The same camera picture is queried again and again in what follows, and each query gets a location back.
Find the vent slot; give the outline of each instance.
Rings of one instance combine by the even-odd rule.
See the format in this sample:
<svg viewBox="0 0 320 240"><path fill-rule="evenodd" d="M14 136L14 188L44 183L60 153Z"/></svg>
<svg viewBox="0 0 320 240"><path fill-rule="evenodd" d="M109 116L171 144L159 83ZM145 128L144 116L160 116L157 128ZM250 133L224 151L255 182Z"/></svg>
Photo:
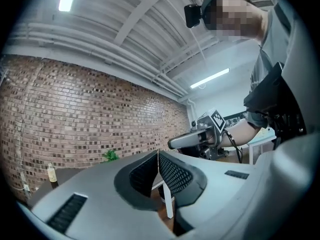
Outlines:
<svg viewBox="0 0 320 240"><path fill-rule="evenodd" d="M274 3L271 0L256 1L253 4L258 8L274 6Z"/></svg>
<svg viewBox="0 0 320 240"><path fill-rule="evenodd" d="M47 224L56 231L64 234L87 199L85 196L73 194Z"/></svg>
<svg viewBox="0 0 320 240"><path fill-rule="evenodd" d="M234 170L228 170L224 174L232 176L232 177L236 177L239 179L244 179L244 180L246 180L249 176L248 173L238 172L238 171L234 171Z"/></svg>

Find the cable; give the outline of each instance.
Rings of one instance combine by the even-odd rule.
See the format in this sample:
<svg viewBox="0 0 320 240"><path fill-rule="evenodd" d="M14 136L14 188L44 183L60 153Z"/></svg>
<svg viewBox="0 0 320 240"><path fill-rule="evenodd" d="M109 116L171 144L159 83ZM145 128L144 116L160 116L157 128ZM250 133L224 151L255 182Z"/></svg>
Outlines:
<svg viewBox="0 0 320 240"><path fill-rule="evenodd" d="M200 85L198 87L203 90L204 88L206 88L206 83L204 83L204 87L203 88L201 88Z"/></svg>
<svg viewBox="0 0 320 240"><path fill-rule="evenodd" d="M210 138L207 138L205 141L207 142L208 140L212 139L214 136L212 135Z"/></svg>
<svg viewBox="0 0 320 240"><path fill-rule="evenodd" d="M231 133L228 132L226 129L223 129L224 133L227 135L227 137L229 138L230 140L230 143L231 145L235 148L235 151L236 151L236 156L238 157L238 161L240 164L242 164L242 160L243 160L243 153L239 150L239 148L237 147L237 144L235 142L235 139L234 137L232 137Z"/></svg>
<svg viewBox="0 0 320 240"><path fill-rule="evenodd" d="M15 189L15 190L24 190L24 189L25 189L25 187L24 187L24 188L16 188L16 187L11 186L11 185L9 185L9 186L10 186L10 188L13 188L13 189Z"/></svg>

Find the table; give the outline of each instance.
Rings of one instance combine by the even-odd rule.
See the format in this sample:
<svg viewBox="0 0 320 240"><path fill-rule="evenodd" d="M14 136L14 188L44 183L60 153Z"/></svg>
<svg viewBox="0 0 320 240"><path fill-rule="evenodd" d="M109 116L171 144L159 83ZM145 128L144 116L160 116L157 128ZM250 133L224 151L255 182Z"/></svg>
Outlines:
<svg viewBox="0 0 320 240"><path fill-rule="evenodd" d="M58 168L55 170L56 178L58 180L58 184L62 185L69 179L71 179L74 175L78 174L84 170L84 168ZM168 218L172 218L174 216L173 208L172 208L172 200L171 193L167 186L167 184L162 179L160 173L158 173L154 179L152 190L163 185L163 193L165 200L165 208L166 214ZM49 180L46 180L39 189L31 196L31 198L27 201L27 204L30 208L36 205L36 203L43 198L46 194L52 191L51 183Z"/></svg>
<svg viewBox="0 0 320 240"><path fill-rule="evenodd" d="M249 147L249 164L253 165L254 164L254 147L260 146L260 151L261 154L263 153L263 144L270 142L274 139L276 139L275 131L271 128L268 127L266 129L261 129L258 134L247 144L238 146L238 148L247 148ZM234 147L224 147L224 150L236 150Z"/></svg>

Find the black cable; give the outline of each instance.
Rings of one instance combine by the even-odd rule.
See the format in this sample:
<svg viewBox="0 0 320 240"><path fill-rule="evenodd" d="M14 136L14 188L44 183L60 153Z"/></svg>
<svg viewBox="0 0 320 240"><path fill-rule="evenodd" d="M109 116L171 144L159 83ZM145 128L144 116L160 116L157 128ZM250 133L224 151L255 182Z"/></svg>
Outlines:
<svg viewBox="0 0 320 240"><path fill-rule="evenodd" d="M214 136L212 135L210 138L207 138L205 141L207 142L208 140L212 139Z"/></svg>
<svg viewBox="0 0 320 240"><path fill-rule="evenodd" d="M229 140L230 140L230 142L231 142L231 144L232 144L232 146L235 148L235 151L236 151L236 156L238 157L238 161L239 161L239 163L240 164L242 164L242 156L240 157L240 154L239 154L239 149L238 149L238 147L237 147L237 145L236 145L236 143L230 138L230 136L229 135L227 135L228 136L228 138L229 138Z"/></svg>
<svg viewBox="0 0 320 240"><path fill-rule="evenodd" d="M226 129L224 129L224 132L225 134L227 135L227 137L229 138L230 140L230 143L231 145L235 148L235 151L236 151L236 156L238 157L238 161L240 164L242 164L242 161L243 161L243 153L239 150L239 148L237 147L237 144L235 142L235 139L232 137L231 133L228 132Z"/></svg>

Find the gray t-shirt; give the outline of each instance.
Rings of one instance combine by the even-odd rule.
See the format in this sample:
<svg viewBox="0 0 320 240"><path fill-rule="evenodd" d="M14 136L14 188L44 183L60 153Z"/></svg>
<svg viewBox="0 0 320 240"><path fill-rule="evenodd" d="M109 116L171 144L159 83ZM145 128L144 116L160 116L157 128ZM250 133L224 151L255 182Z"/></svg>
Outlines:
<svg viewBox="0 0 320 240"><path fill-rule="evenodd" d="M292 14L288 11L290 8L281 5L279 4L282 12L291 22ZM290 33L278 15L275 8L268 12L267 32L261 42L260 53L252 71L250 92L267 76L277 62L283 64L286 62ZM257 127L268 126L268 120L259 113L248 112L247 121Z"/></svg>

